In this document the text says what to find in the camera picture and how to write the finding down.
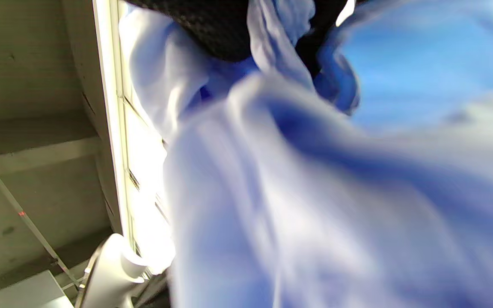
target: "concrete ceiling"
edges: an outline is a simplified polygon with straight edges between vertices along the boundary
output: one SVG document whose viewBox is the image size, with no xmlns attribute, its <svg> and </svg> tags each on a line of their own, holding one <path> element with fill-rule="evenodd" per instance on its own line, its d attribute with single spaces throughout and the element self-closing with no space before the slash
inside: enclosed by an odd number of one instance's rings
<svg viewBox="0 0 493 308">
<path fill-rule="evenodd" d="M 0 0 L 0 119 L 81 108 L 58 0 Z"/>
<path fill-rule="evenodd" d="M 69 267 L 120 232 L 91 0 L 0 0 L 0 178 Z M 0 191 L 0 288 L 58 273 Z"/>
</svg>

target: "blue garment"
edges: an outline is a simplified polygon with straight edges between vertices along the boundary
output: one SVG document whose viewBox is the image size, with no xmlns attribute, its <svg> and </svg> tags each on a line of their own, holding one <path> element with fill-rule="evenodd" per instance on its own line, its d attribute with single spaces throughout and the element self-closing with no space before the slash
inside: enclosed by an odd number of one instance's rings
<svg viewBox="0 0 493 308">
<path fill-rule="evenodd" d="M 315 84 L 292 48 L 311 5 L 252 0 L 239 64 L 121 22 L 169 143 L 173 305 L 493 308 L 493 0 L 366 6 Z"/>
</svg>

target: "window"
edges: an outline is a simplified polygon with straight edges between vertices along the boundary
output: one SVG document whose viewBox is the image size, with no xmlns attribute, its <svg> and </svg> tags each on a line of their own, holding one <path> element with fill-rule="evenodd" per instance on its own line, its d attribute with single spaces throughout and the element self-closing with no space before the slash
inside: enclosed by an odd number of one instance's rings
<svg viewBox="0 0 493 308">
<path fill-rule="evenodd" d="M 121 51 L 118 21 L 128 5 L 121 0 L 94 0 L 94 5 L 123 233 L 150 271 L 159 274 L 175 254 L 161 195 L 166 151 L 139 106 Z"/>
</svg>

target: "light blue cloth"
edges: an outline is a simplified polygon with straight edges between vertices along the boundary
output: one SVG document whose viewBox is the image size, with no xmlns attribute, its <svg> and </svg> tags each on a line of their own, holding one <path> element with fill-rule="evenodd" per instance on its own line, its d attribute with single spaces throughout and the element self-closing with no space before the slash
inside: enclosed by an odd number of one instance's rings
<svg viewBox="0 0 493 308">
<path fill-rule="evenodd" d="M 493 0 L 346 24 L 315 86 L 291 48 L 311 6 L 252 0 L 234 65 L 157 13 L 121 22 L 170 144 L 173 306 L 493 308 L 493 95 L 473 101 L 493 90 Z"/>
</svg>

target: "metal pole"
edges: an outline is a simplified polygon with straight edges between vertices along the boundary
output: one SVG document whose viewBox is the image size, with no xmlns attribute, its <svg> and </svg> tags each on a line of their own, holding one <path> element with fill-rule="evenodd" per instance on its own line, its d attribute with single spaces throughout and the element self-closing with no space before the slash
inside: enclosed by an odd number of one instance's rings
<svg viewBox="0 0 493 308">
<path fill-rule="evenodd" d="M 24 209 L 20 206 L 20 203 L 15 199 L 15 197 L 12 195 L 12 193 L 9 191 L 9 189 L 5 186 L 5 183 L 0 178 L 0 191 L 3 193 L 3 195 L 6 197 L 6 199 L 9 201 L 9 203 L 12 205 L 12 208 L 18 213 L 20 218 L 22 218 L 22 221 L 26 224 L 26 226 L 30 229 L 30 231 L 33 233 L 33 235 L 41 242 L 41 245 L 45 248 L 45 250 L 53 257 L 53 259 L 56 260 L 56 263 L 59 265 L 59 267 L 70 277 L 70 280 L 79 287 L 79 281 L 75 279 L 74 275 L 70 272 L 66 264 L 58 257 L 56 254 L 56 251 L 54 251 L 53 247 L 47 242 L 43 234 L 37 229 L 35 224 L 33 224 L 33 221 L 28 217 L 28 214 L 24 212 Z"/>
</svg>

